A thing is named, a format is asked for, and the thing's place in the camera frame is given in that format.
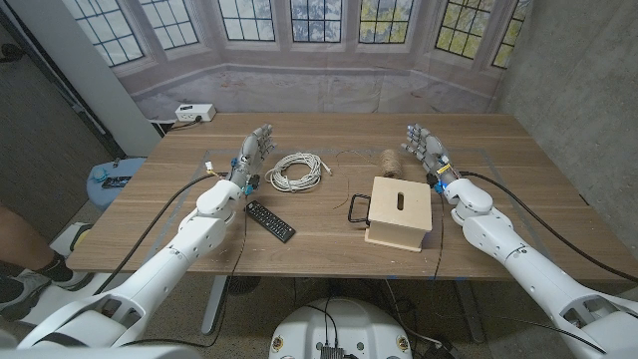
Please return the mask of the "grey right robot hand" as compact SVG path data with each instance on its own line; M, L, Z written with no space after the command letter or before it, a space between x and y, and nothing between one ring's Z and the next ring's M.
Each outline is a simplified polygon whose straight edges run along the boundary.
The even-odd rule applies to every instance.
M437 193L460 178L454 169L448 150L428 129L419 124L407 125L407 143L401 147L414 155L427 173L427 183Z

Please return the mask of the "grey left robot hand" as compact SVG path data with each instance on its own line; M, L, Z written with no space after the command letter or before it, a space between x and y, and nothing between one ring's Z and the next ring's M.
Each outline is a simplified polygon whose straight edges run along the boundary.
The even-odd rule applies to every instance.
M272 126L264 124L250 133L240 147L235 166L227 179L237 184L244 193L247 193L250 180L259 174L263 162L276 147L271 134Z

